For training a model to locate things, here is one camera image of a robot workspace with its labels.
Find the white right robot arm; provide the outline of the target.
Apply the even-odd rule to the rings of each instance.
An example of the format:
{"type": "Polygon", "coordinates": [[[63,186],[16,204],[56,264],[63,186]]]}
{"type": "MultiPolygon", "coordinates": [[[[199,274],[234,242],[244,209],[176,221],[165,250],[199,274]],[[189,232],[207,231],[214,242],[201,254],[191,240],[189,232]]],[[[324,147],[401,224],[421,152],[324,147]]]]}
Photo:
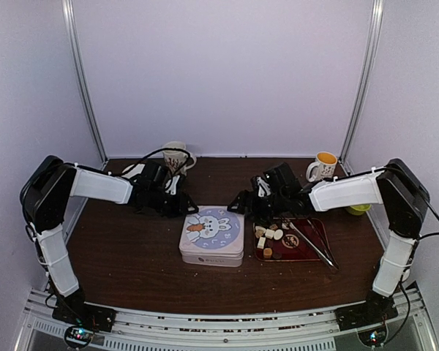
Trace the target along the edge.
{"type": "Polygon", "coordinates": [[[355,205],[376,205],[385,217],[386,245],[372,283],[372,296],[361,305],[365,322],[377,322],[410,268],[429,208],[427,189],[400,158],[382,167],[347,175],[311,175],[301,183],[286,162],[251,179],[252,189],[240,191],[227,210],[270,222],[282,214],[307,216],[355,205]]]}

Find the bunny print tin lid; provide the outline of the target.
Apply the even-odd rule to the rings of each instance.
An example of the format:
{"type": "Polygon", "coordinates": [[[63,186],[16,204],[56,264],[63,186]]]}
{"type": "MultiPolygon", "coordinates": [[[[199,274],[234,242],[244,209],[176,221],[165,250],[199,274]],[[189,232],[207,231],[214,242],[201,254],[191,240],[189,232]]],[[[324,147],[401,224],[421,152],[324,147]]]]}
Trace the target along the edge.
{"type": "Polygon", "coordinates": [[[239,256],[244,251],[244,216],[225,206],[200,206],[185,217],[179,241],[182,254],[239,256]]]}

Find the red chocolate tray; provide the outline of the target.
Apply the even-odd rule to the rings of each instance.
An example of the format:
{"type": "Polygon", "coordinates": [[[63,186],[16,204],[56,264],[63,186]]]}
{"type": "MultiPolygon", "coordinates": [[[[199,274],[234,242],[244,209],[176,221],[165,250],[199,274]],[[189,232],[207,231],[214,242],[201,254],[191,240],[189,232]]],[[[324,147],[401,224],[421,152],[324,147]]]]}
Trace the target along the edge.
{"type": "MultiPolygon", "coordinates": [[[[323,250],[323,245],[329,248],[326,229],[321,220],[290,218],[290,221],[319,249],[323,250]]],[[[263,226],[256,223],[252,225],[254,253],[258,260],[262,262],[318,262],[320,260],[315,250],[296,231],[286,225],[283,228],[281,222],[278,222],[277,225],[283,231],[283,236],[279,240],[275,240],[263,235],[265,239],[263,248],[259,247],[260,237],[256,233],[263,226]]]]}

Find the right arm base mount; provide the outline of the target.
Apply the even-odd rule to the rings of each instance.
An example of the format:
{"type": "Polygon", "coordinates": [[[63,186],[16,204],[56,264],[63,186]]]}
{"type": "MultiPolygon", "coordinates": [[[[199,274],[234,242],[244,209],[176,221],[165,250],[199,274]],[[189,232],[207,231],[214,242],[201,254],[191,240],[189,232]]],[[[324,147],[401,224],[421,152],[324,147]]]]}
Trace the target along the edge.
{"type": "Polygon", "coordinates": [[[370,312],[365,303],[340,307],[335,311],[339,330],[355,331],[359,341],[372,349],[382,347],[389,339],[387,322],[398,315],[395,307],[383,312],[370,312]]]}

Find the metal serving tongs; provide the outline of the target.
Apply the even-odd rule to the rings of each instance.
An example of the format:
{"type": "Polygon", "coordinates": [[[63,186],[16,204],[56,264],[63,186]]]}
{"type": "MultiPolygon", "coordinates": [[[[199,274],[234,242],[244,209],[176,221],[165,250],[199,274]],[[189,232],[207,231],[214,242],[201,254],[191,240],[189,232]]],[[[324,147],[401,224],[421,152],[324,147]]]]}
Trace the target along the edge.
{"type": "Polygon", "coordinates": [[[326,264],[326,266],[330,269],[332,273],[336,273],[339,271],[339,265],[337,264],[337,261],[334,259],[333,254],[331,253],[324,241],[320,240],[320,243],[317,244],[305,232],[298,229],[291,219],[285,217],[281,217],[280,219],[283,224],[293,230],[295,234],[300,236],[301,239],[307,243],[307,245],[316,253],[320,260],[326,264]]]}

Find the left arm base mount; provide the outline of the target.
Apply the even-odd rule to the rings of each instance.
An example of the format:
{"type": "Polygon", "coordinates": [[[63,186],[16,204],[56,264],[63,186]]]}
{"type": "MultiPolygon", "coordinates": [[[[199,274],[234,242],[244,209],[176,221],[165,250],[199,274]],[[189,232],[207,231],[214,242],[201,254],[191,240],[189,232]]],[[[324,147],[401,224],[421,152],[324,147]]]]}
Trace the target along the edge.
{"type": "Polygon", "coordinates": [[[90,345],[99,332],[111,332],[116,311],[106,307],[85,304],[83,312],[77,315],[63,306],[57,306],[52,318],[69,324],[64,331],[64,342],[74,350],[90,345]]]}

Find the white divided tin box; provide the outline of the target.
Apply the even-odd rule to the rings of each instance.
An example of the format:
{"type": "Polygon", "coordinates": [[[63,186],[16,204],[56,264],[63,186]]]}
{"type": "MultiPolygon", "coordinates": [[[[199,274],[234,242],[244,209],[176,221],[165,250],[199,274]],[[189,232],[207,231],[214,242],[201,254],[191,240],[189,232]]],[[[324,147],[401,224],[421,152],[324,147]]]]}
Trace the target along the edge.
{"type": "Polygon", "coordinates": [[[244,253],[238,255],[183,254],[182,260],[193,265],[236,268],[242,265],[244,253]]]}

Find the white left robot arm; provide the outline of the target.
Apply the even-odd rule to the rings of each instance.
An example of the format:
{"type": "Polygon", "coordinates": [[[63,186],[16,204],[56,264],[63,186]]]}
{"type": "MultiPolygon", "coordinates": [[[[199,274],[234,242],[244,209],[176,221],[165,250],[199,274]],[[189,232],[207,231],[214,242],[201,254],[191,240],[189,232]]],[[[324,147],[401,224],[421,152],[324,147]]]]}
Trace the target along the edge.
{"type": "Polygon", "coordinates": [[[80,284],[63,235],[69,199],[103,200],[176,218],[199,211],[181,189],[184,180],[183,174],[173,175],[155,161],[138,162],[120,173],[109,173],[49,155],[34,171],[20,192],[23,217],[56,294],[66,298],[61,310],[74,324],[86,323],[91,310],[74,296],[80,284]]]}

